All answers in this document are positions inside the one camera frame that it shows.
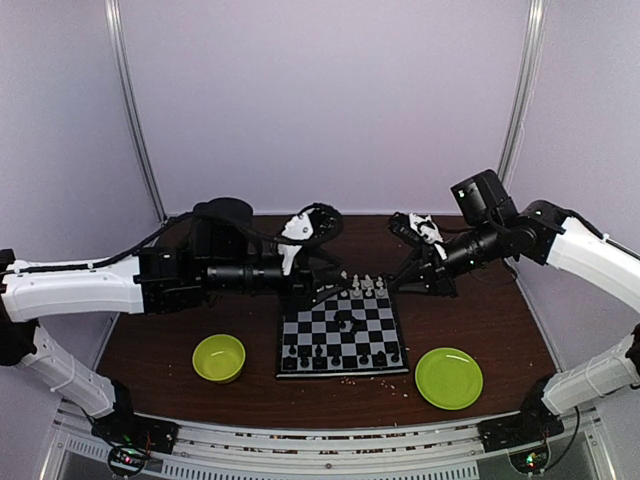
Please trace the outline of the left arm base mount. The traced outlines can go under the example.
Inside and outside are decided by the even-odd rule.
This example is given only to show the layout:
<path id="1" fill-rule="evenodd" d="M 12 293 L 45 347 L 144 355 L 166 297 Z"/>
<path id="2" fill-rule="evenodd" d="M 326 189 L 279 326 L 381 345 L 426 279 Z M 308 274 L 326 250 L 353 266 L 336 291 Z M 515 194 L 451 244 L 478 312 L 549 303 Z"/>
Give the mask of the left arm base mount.
<path id="1" fill-rule="evenodd" d="M 92 434 L 105 442 L 171 454 L 179 426 L 171 421 L 135 414 L 129 389 L 117 380 L 112 380 L 111 385 L 115 395 L 113 411 L 102 417 L 89 416 Z"/>

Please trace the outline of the black and grey chessboard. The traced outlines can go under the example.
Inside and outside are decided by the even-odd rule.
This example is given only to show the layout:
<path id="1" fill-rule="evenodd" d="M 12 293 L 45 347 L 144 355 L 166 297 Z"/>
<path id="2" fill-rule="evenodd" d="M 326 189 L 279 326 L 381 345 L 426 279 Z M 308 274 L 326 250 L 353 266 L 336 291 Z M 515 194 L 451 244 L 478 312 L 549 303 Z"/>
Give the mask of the black and grey chessboard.
<path id="1" fill-rule="evenodd" d="M 349 289 L 311 310 L 282 312 L 276 377 L 309 379 L 410 371 L 387 277 L 351 278 Z M 397 354 L 401 361 L 394 363 Z"/>

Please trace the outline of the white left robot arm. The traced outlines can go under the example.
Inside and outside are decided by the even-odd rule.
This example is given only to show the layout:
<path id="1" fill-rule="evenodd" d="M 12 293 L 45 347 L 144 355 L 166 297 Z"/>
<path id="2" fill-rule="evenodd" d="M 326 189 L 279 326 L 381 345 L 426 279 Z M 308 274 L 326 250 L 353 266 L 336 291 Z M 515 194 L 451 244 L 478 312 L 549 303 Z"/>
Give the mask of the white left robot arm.
<path id="1" fill-rule="evenodd" d="M 203 306 L 218 294 L 274 293 L 306 309 L 342 286 L 338 260 L 324 250 L 344 228 L 332 206 L 314 203 L 274 235 L 252 224 L 243 200 L 196 204 L 176 246 L 155 235 L 117 255 L 73 263 L 28 262 L 1 253 L 1 362 L 31 370 L 82 408 L 104 437 L 133 444 L 145 435 L 122 383 L 78 362 L 49 335 L 48 316 L 116 312 L 156 315 Z"/>

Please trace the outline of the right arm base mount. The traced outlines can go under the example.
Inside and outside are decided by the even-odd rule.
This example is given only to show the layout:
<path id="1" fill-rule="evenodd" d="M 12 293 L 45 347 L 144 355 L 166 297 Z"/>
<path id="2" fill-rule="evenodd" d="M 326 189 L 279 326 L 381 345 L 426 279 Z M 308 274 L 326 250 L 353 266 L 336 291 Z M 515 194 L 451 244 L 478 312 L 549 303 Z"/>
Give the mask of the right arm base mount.
<path id="1" fill-rule="evenodd" d="M 485 452 L 511 449 L 560 435 L 560 417 L 543 403 L 544 388 L 551 375 L 537 380 L 525 395 L 518 413 L 481 421 L 477 429 Z"/>

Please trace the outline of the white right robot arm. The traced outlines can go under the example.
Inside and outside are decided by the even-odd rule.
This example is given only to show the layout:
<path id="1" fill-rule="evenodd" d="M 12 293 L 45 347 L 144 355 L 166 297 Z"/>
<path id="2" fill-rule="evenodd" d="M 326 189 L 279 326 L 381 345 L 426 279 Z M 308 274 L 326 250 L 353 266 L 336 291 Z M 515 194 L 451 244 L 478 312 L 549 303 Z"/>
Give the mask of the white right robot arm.
<path id="1" fill-rule="evenodd" d="M 395 213 L 389 219 L 390 232 L 412 249 L 392 277 L 392 291 L 454 297 L 457 277 L 493 260 L 525 257 L 570 273 L 638 310 L 638 254 L 576 211 L 546 200 L 518 210 L 491 169 L 459 182 L 451 192 L 467 226 L 448 240 L 428 216 Z M 583 364 L 538 380 L 513 419 L 513 433 L 533 441 L 561 414 L 638 386 L 639 332 L 633 330 Z"/>

